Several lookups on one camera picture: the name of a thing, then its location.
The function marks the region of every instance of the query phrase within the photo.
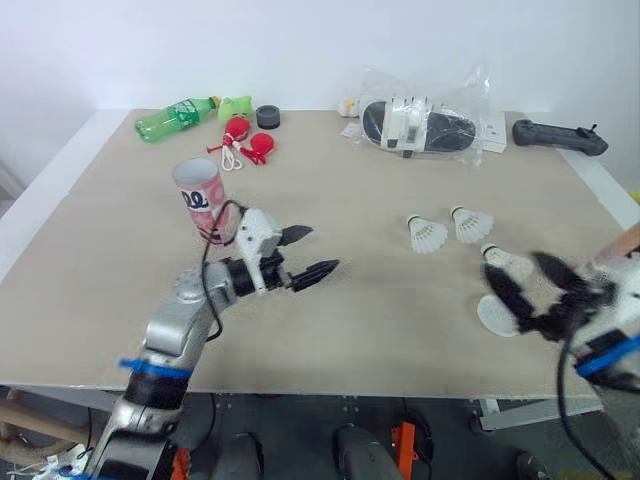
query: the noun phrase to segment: badminton shuttlecock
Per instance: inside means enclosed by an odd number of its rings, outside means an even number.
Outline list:
[[[418,215],[409,215],[407,225],[411,234],[411,248],[415,252],[435,252],[447,239],[447,227],[441,223],[430,222]]]
[[[485,295],[478,303],[478,318],[490,331],[501,337],[519,333],[516,317],[495,295]]]
[[[483,245],[480,251],[489,265],[503,269],[516,282],[526,280],[535,270],[533,261],[527,257],[506,252],[493,243]]]
[[[473,212],[462,206],[451,209],[451,218],[456,224],[456,237],[462,243],[476,243],[484,238],[493,227],[492,215]]]

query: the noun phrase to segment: black cable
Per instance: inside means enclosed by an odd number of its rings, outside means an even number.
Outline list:
[[[213,226],[211,227],[211,231],[209,232],[209,238],[205,239],[206,240],[206,245],[204,247],[204,253],[202,254],[202,261],[200,263],[200,281],[202,282],[202,288],[204,289],[204,296],[207,299],[207,305],[209,305],[209,310],[211,310],[211,314],[213,315],[213,319],[215,320],[216,325],[218,327],[214,334],[209,335],[207,337],[207,342],[210,342],[211,340],[215,340],[220,335],[222,335],[222,321],[220,320],[220,317],[218,316],[218,312],[216,311],[216,307],[213,304],[213,299],[211,298],[211,294],[209,293],[209,290],[207,288],[206,270],[207,270],[207,257],[209,256],[209,248],[211,247],[211,239],[213,238],[213,234],[214,234],[216,228],[218,227],[218,222],[222,218],[222,216],[224,214],[224,211],[227,209],[227,207],[229,205],[235,205],[238,208],[238,210],[240,212],[240,220],[242,220],[242,217],[244,216],[244,212],[247,211],[247,207],[245,207],[244,205],[239,204],[235,200],[229,199],[229,200],[227,200],[226,202],[224,202],[222,204],[222,207],[220,208],[220,213],[218,213],[218,217],[213,222]],[[235,238],[236,238],[236,233],[234,232],[234,234],[231,237],[231,239],[229,241],[223,243],[223,246],[226,247],[227,245],[230,245],[231,243],[233,243],[233,240]]]
[[[571,349],[571,344],[573,343],[573,339],[578,331],[580,326],[579,319],[577,315],[574,315],[569,324],[569,328],[567,329],[567,335],[564,343],[562,344],[562,349],[560,350],[560,358],[558,359],[558,369],[556,371],[556,389],[558,395],[558,412],[560,413],[560,423],[562,424],[562,428],[564,429],[569,441],[576,447],[584,458],[586,458],[593,467],[600,472],[604,478],[608,480],[615,480],[615,477],[591,454],[589,450],[582,444],[580,439],[576,436],[574,431],[571,429],[569,425],[569,419],[567,417],[567,404],[566,397],[564,392],[564,372],[567,363],[567,358],[569,357],[569,350]]]
[[[202,438],[202,440],[200,440],[200,443],[198,444],[198,446],[196,448],[194,448],[193,450],[191,450],[191,452],[190,452],[191,455],[193,455],[195,452],[200,450],[200,448],[202,448],[202,446],[205,443],[207,443],[207,440],[209,439],[209,436],[211,435],[211,432],[213,432],[213,427],[216,424],[216,417],[217,417],[216,396],[213,393],[210,393],[209,394],[209,398],[211,399],[211,423],[209,424],[209,429],[207,430],[207,433]]]
[[[91,446],[91,439],[93,437],[93,416],[91,412],[91,407],[87,407],[87,413],[89,415],[89,435],[87,436],[87,446],[85,447],[83,452],[80,452],[76,457],[78,460],[83,458],[87,453],[93,451],[93,447]]]

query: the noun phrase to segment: table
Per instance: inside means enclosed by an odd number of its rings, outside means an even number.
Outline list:
[[[94,117],[70,142],[70,153],[54,159],[2,219],[0,245],[8,243],[7,223],[20,228],[0,264],[0,305],[12,319],[0,349],[0,383],[122,388],[127,372],[115,368],[117,359],[135,356],[173,279],[199,260],[202,244],[171,169],[203,156],[221,130],[212,121],[148,145],[132,127],[145,112],[126,113]],[[516,118],[509,115],[509,122]],[[579,261],[634,215],[637,221],[637,206],[630,198],[625,203],[593,159],[578,168],[579,154],[565,161],[553,149],[510,144],[501,155],[485,153],[473,170],[354,147],[338,135],[344,124],[333,112],[283,112],[270,165],[224,175],[229,196],[282,226],[315,228],[283,249],[291,271],[329,258],[341,265],[305,292],[271,292],[225,311],[225,334],[205,350],[191,388],[553,396],[556,347],[534,334],[496,337],[475,317],[488,292],[479,246],[457,242],[450,228],[441,251],[418,256],[409,248],[405,217],[417,212],[450,225],[448,209],[462,203],[495,215],[487,241]],[[607,190],[611,195],[603,196]],[[55,203],[62,196],[57,207],[47,202],[29,216],[38,199]],[[574,375],[568,392],[592,395]]]

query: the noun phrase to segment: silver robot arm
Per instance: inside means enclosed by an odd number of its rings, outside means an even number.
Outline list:
[[[238,297],[264,294],[278,287],[294,292],[328,275],[337,260],[319,262],[300,275],[282,268],[278,246],[293,243],[312,230],[293,226],[281,230],[257,209],[244,212],[236,236],[241,260],[229,258],[184,271],[174,294],[151,317],[138,358],[121,365],[132,373],[124,395],[91,455],[85,476],[123,480],[163,480],[171,476],[175,446],[169,440],[182,411],[189,379],[200,359],[214,322]]]

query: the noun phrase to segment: game controller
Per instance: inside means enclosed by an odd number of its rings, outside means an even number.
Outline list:
[[[516,145],[549,145],[553,147],[580,150],[595,157],[603,154],[609,144],[595,133],[596,125],[590,130],[584,127],[576,129],[541,125],[531,120],[518,120],[513,124],[513,140]]]

